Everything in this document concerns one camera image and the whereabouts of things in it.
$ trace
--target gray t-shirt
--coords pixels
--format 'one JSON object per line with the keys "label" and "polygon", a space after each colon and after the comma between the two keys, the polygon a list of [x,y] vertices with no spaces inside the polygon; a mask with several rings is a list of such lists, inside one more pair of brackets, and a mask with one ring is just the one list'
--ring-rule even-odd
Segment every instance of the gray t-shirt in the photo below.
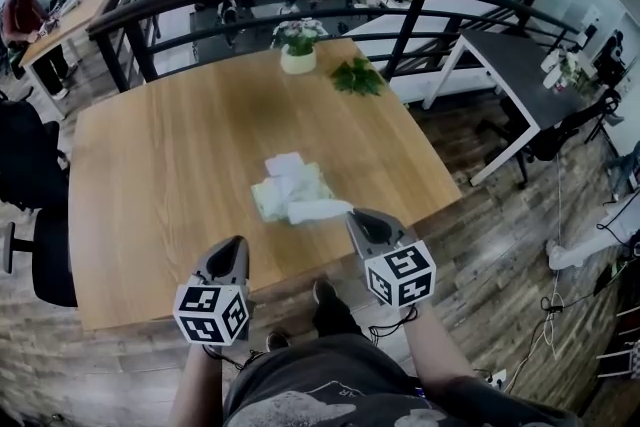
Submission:
{"label": "gray t-shirt", "polygon": [[439,397],[358,335],[319,338],[263,356],[225,401],[226,427],[578,427],[571,413],[514,399],[461,378]]}

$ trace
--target gray desk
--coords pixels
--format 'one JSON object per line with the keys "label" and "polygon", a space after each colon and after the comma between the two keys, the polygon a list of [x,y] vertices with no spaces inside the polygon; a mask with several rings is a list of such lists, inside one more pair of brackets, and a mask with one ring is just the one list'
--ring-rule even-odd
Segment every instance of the gray desk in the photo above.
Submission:
{"label": "gray desk", "polygon": [[440,72],[440,80],[432,90],[432,96],[425,99],[426,107],[431,105],[465,51],[471,52],[491,73],[529,123],[524,134],[471,179],[471,185],[475,186],[526,146],[541,130],[557,125],[569,114],[583,109],[584,102],[571,87],[559,92],[542,85],[546,75],[540,64],[546,54],[533,40],[492,32],[462,31],[462,36]]}

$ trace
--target wood plank flooring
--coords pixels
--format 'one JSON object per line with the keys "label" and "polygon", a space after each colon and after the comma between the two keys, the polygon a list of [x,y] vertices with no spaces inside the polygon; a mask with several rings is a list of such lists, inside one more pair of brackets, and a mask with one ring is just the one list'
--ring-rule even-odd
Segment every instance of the wood plank flooring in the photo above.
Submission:
{"label": "wood plank flooring", "polygon": [[[67,152],[77,113],[116,93],[91,44],[85,41],[79,48],[90,55],[64,101],[71,109],[62,130],[61,148]],[[13,97],[24,87],[24,81],[0,82],[0,88]],[[43,120],[50,119],[37,92],[31,101]],[[466,102],[439,101],[429,112],[411,112],[464,194],[461,201],[416,227],[438,264],[433,303],[475,368],[506,368],[512,376],[527,353],[533,327],[544,318],[540,298],[550,296],[554,288],[543,248],[548,238],[558,236],[558,178],[561,238],[570,243],[580,213],[609,199],[602,163],[610,150],[601,137],[583,145],[585,129],[565,146],[559,168],[556,162],[529,166],[531,182],[525,191],[516,187],[520,178],[515,162],[471,188],[469,178],[483,167],[484,155],[499,144],[492,134],[474,132],[483,117],[501,119],[497,98],[486,94]],[[34,216],[2,204],[0,224],[8,221],[17,223],[18,236],[31,236]],[[614,254],[606,251],[580,269],[562,271],[558,292],[565,301],[589,293]],[[13,275],[0,273],[0,406],[11,415],[40,420],[61,413],[76,426],[165,425],[187,352],[174,321],[83,332],[75,310],[35,297],[30,257],[16,255],[14,266]],[[366,291],[355,258],[322,272],[336,282],[361,326],[396,318]],[[289,331],[294,343],[313,338],[310,290],[317,274],[256,294],[250,339],[234,346],[229,355],[242,359],[249,348],[262,349],[264,336],[274,326]],[[514,393],[577,410],[593,385],[594,357],[609,341],[615,310],[614,285],[556,318],[556,358],[541,342]],[[402,330],[380,346],[412,371]],[[226,366],[225,389],[234,376],[235,369]]]}

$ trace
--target white pants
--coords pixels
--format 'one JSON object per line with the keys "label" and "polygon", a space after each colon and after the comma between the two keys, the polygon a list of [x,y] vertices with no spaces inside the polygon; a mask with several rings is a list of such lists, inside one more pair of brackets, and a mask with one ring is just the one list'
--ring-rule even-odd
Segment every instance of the white pants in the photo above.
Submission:
{"label": "white pants", "polygon": [[609,229],[626,244],[632,235],[640,230],[640,197],[635,198],[615,221],[611,221],[634,196],[635,194],[632,193],[615,205],[609,205],[606,209],[599,207],[594,210],[588,216],[587,225],[583,225],[582,234],[570,248],[555,246],[549,251],[549,267],[553,270],[565,269],[571,265],[581,267],[592,254],[619,244],[616,237],[608,230],[596,228],[597,224],[606,226],[611,223]]}

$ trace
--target jeans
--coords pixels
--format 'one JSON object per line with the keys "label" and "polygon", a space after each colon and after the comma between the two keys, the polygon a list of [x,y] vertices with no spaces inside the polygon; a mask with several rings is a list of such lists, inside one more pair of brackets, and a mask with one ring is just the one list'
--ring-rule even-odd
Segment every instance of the jeans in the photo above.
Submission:
{"label": "jeans", "polygon": [[607,169],[620,168],[620,177],[616,180],[613,186],[613,192],[615,194],[620,193],[620,189],[624,185],[625,181],[629,178],[629,175],[634,173],[640,162],[640,141],[636,143],[635,148],[629,155],[623,155],[617,159],[607,162]]}
{"label": "jeans", "polygon": [[64,79],[69,73],[69,65],[64,59],[62,47],[58,45],[35,61],[33,71],[38,74],[50,94],[59,93],[62,89],[60,79]]}
{"label": "jeans", "polygon": [[313,325],[318,330],[318,337],[345,333],[362,335],[362,330],[356,324],[349,307],[338,297],[332,297],[318,304],[313,316]]}

